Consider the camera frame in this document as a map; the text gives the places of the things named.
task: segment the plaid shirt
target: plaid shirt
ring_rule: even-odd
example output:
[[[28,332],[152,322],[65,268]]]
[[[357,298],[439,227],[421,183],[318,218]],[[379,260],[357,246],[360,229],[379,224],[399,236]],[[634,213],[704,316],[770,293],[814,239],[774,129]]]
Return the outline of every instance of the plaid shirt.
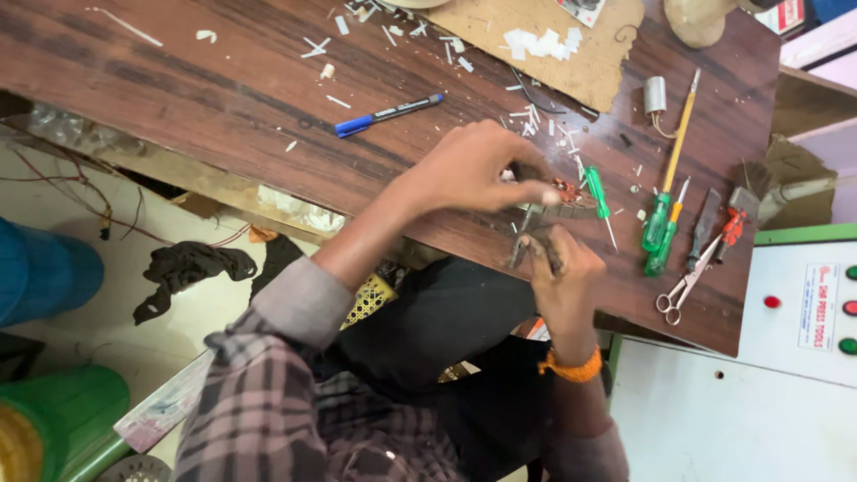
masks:
[[[217,357],[185,423],[173,479],[463,480],[433,410],[393,403],[350,372],[314,382],[302,354],[328,346],[353,303],[304,257],[209,335]],[[555,477],[627,480],[615,427],[552,446],[545,461]]]

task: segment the shirt sleeve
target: shirt sleeve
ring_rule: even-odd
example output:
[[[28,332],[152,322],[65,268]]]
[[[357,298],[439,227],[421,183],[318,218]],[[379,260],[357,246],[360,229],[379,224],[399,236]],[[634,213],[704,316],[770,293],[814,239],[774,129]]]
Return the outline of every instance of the shirt sleeve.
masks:
[[[173,480],[323,480],[314,380],[296,347],[327,347],[353,304],[334,276],[302,257],[235,323],[209,335],[216,356],[185,423]]]
[[[630,477],[616,423],[598,437],[553,437],[542,459],[551,480],[627,482]]]

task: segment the white tile floor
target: white tile floor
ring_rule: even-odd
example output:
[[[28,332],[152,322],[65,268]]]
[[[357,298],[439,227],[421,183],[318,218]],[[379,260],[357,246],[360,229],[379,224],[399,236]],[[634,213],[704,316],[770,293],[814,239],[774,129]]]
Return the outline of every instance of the white tile floor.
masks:
[[[74,176],[74,165],[32,149],[11,145],[22,152],[46,176]],[[35,174],[10,150],[0,146],[0,177],[33,178]],[[132,222],[138,202],[136,184],[84,168],[93,184],[104,192],[113,207],[113,217]],[[96,208],[100,199],[84,192],[77,183],[68,183],[74,192]],[[241,229],[244,222],[221,217],[200,218],[143,190],[144,204],[137,226],[173,242],[183,240],[215,243]],[[226,273],[190,287],[172,297],[172,307],[163,316],[134,325],[134,308],[152,294],[156,285],[142,277],[151,258],[149,253],[161,243],[113,226],[110,241],[99,239],[98,218],[52,188],[48,183],[0,181],[0,217],[49,232],[57,232],[89,243],[105,265],[104,284],[86,305],[47,320],[25,322],[3,331],[42,340],[47,348],[39,356],[33,374],[49,373],[92,360],[123,376],[131,390],[131,405],[144,399],[204,350],[205,335],[234,321],[247,307],[251,280],[232,281]],[[294,240],[306,254],[318,248]],[[259,269],[265,260],[265,246],[251,244],[247,236],[229,244],[246,251]],[[151,452],[170,466],[175,461],[179,426]],[[505,482],[526,480],[522,468]]]

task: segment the orange thread bracelet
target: orange thread bracelet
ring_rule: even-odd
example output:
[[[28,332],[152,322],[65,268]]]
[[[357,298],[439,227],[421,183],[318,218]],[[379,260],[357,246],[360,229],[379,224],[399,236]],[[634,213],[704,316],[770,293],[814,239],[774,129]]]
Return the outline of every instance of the orange thread bracelet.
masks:
[[[554,373],[565,378],[569,382],[586,383],[601,373],[601,348],[596,345],[595,351],[592,352],[592,355],[588,360],[586,360],[586,363],[580,366],[557,365],[556,353],[554,353],[554,349],[551,348],[545,360],[538,364],[539,375],[544,375],[546,368],[553,370]]]

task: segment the person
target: person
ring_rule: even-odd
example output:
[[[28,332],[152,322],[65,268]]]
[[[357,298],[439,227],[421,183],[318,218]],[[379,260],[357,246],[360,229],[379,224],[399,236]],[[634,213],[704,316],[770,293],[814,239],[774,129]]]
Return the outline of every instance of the person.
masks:
[[[523,238],[531,288],[450,257],[339,332],[355,292],[413,220],[443,208],[560,202],[548,183],[502,183],[513,161],[549,178],[542,154],[496,123],[453,129],[209,335],[217,354],[183,428],[174,480],[497,480],[535,459],[552,479],[627,480],[592,326],[605,267],[564,227],[549,232],[555,272],[548,246]],[[508,336],[536,309],[550,344]],[[466,359],[482,371],[436,383]]]

